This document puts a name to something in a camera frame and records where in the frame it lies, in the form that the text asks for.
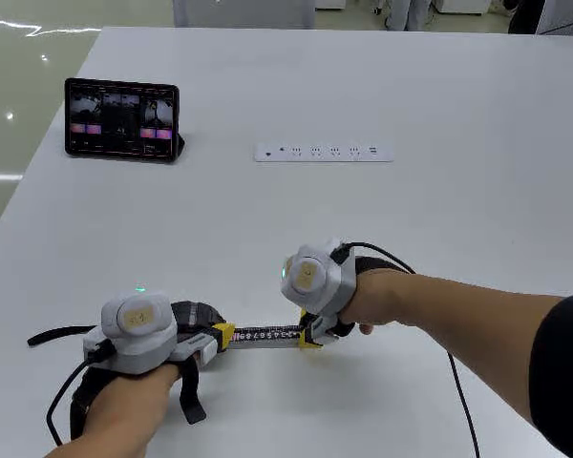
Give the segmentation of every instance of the black wrist strap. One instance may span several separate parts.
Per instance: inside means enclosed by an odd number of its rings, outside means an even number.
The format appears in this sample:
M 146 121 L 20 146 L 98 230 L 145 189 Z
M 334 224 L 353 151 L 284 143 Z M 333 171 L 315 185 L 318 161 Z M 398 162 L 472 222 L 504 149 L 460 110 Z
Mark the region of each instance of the black wrist strap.
M 195 358 L 190 356 L 182 363 L 177 364 L 177 366 L 182 376 L 180 408 L 189 425 L 193 425 L 206 418 L 206 412 L 203 410 L 202 404 L 200 404 L 200 398 L 198 398 L 198 384 L 200 382 L 198 364 Z
M 180 408 L 189 425 L 193 425 L 204 418 L 206 412 L 203 410 L 198 398 L 198 384 L 200 383 L 200 372 L 198 364 L 193 356 L 181 363 L 170 363 L 179 368 L 182 376 L 182 388 L 180 389 Z M 92 402 L 97 395 L 116 377 L 122 376 L 112 370 L 98 369 L 90 367 L 83 375 L 80 386 L 73 394 L 70 404 L 70 438 L 74 440 L 83 434 L 87 413 Z

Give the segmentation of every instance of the black cable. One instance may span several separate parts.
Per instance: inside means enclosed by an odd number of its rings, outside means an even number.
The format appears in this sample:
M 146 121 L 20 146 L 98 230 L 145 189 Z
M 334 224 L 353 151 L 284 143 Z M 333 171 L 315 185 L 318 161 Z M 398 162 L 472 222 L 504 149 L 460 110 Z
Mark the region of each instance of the black cable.
M 57 327 L 56 329 L 49 329 L 48 331 L 41 332 L 28 339 L 28 346 L 37 346 L 44 344 L 55 339 L 61 339 L 66 336 L 75 336 L 77 334 L 86 334 L 91 331 L 95 326 L 66 326 Z
M 383 250 L 378 246 L 375 246 L 371 243 L 366 243 L 364 241 L 354 241 L 351 243 L 344 243 L 343 245 L 340 245 L 335 250 L 333 250 L 333 253 L 331 253 L 331 258 L 335 260 L 335 262 L 337 262 L 338 264 L 341 264 L 350 255 L 351 248 L 355 246 L 369 248 L 370 250 L 380 253 L 381 255 L 386 256 L 389 260 L 392 260 L 394 263 L 399 264 L 401 267 L 403 267 L 405 272 L 410 274 L 415 274 L 415 271 L 412 269 L 412 267 L 410 267 L 404 261 L 400 260 L 398 257 L 392 255 L 388 251 Z M 474 452 L 476 454 L 476 458 L 479 458 L 480 455 L 479 455 L 478 437 L 476 436 L 476 428 L 474 427 L 474 422 L 471 418 L 471 413 L 469 412 L 469 407 L 467 406 L 465 395 L 462 392 L 462 386 L 460 385 L 460 379 L 458 378 L 458 372 L 456 371 L 455 357 L 449 351 L 447 353 L 448 353 L 448 361 L 450 361 L 450 367 L 452 368 L 452 375 L 454 376 L 455 379 L 456 391 L 458 391 L 458 398 L 460 398 L 462 409 L 465 411 L 465 417 L 467 418 L 467 425 L 469 426 L 469 432 L 471 433 L 471 440 L 474 444 Z
M 57 394 L 53 398 L 53 401 L 47 410 L 47 427 L 49 428 L 49 432 L 51 433 L 53 440 L 58 447 L 61 446 L 63 442 L 61 442 L 59 434 L 57 433 L 57 429 L 55 429 L 55 425 L 53 424 L 53 412 L 59 404 L 59 401 L 61 401 L 64 393 L 70 387 L 76 376 L 80 374 L 83 369 L 85 369 L 85 367 L 93 363 L 101 363 L 102 361 L 106 361 L 115 353 L 117 353 L 117 349 L 110 340 L 105 339 L 104 341 L 100 342 L 97 345 L 97 349 L 89 352 L 85 361 L 76 367 L 73 373 L 70 374 L 70 376 L 66 379 L 66 382 L 64 382 L 61 388 L 59 388 L 59 391 L 57 391 Z
M 455 357 L 452 356 L 452 353 L 450 352 L 448 352 L 448 360 L 450 361 L 450 367 L 452 368 L 452 375 L 455 376 L 456 391 L 458 391 L 458 397 L 460 398 L 462 409 L 465 411 L 465 417 L 467 417 L 467 424 L 469 425 L 469 431 L 471 432 L 471 440 L 474 443 L 476 458 L 479 458 L 478 437 L 476 436 L 474 421 L 471 419 L 471 413 L 469 413 L 469 407 L 467 407 L 467 401 L 465 401 L 465 395 L 462 392 L 462 386 L 460 386 L 460 379 L 458 378 L 458 372 L 456 372 Z
M 61 446 L 63 442 L 61 442 L 59 434 L 57 434 L 57 429 L 55 429 L 55 425 L 53 424 L 53 412 L 55 411 L 57 404 L 59 404 L 59 401 L 61 400 L 62 396 L 64 395 L 66 390 L 70 387 L 76 376 L 80 374 L 83 371 L 83 369 L 91 363 L 92 363 L 91 360 L 87 359 L 76 367 L 73 373 L 70 374 L 70 377 L 66 379 L 64 385 L 62 385 L 61 388 L 59 388 L 59 391 L 57 391 L 57 394 L 53 398 L 53 402 L 49 406 L 49 410 L 47 410 L 47 427 L 49 427 L 49 432 L 51 433 L 53 440 L 55 441 L 55 444 L 58 447 Z
M 333 253 L 331 253 L 331 258 L 333 260 L 335 260 L 338 264 L 341 264 L 344 260 L 346 260 L 346 258 L 350 254 L 350 249 L 355 247 L 355 246 L 360 246 L 363 248 L 369 248 L 370 250 L 376 251 L 376 252 L 380 253 L 381 255 L 386 256 L 392 262 L 395 262 L 395 263 L 399 264 L 400 266 L 402 266 L 403 269 L 405 269 L 408 273 L 415 274 L 415 271 L 412 269 L 412 267 L 410 267 L 404 261 L 399 259 L 397 256 L 394 256 L 391 253 L 389 253 L 388 251 L 383 250 L 379 246 L 375 246 L 371 243 L 366 243 L 364 241 L 354 241 L 351 243 L 344 243 L 343 245 L 339 246 L 336 250 L 334 250 Z
M 550 29 L 549 31 L 542 31 L 540 33 L 540 35 L 546 35 L 546 34 L 551 33 L 553 31 L 561 31 L 562 29 L 567 29 L 569 27 L 573 27 L 573 22 L 570 22 L 568 24 L 564 24 L 563 26 L 555 27 L 554 29 Z

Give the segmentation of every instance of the finger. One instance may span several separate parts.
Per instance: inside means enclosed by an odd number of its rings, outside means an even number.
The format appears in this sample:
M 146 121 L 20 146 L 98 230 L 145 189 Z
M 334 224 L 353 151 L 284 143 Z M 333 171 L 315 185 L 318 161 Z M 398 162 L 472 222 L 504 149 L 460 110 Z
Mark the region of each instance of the finger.
M 349 303 L 344 310 L 340 312 L 338 315 L 340 321 L 343 324 L 350 324 L 356 322 L 356 317 L 354 316 L 353 308 L 351 307 L 352 304 Z
M 372 324 L 359 324 L 359 330 L 361 334 L 369 336 L 373 332 L 373 325 Z

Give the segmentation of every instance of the floor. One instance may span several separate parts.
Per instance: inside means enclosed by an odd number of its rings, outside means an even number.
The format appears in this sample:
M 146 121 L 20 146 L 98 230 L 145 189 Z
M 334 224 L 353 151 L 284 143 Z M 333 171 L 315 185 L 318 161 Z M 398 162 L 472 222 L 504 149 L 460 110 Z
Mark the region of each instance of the floor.
M 318 11 L 317 29 L 383 30 L 369 0 Z M 76 75 L 104 25 L 172 25 L 171 0 L 0 0 L 0 216 L 55 111 L 63 81 Z M 506 32 L 499 14 L 432 11 L 428 31 Z

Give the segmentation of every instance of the power outlet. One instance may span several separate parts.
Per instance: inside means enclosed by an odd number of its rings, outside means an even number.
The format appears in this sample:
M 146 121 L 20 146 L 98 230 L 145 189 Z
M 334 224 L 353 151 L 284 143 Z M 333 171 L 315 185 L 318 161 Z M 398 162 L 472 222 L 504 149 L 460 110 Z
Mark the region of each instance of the power outlet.
M 392 162 L 393 150 L 378 144 L 259 144 L 258 162 Z

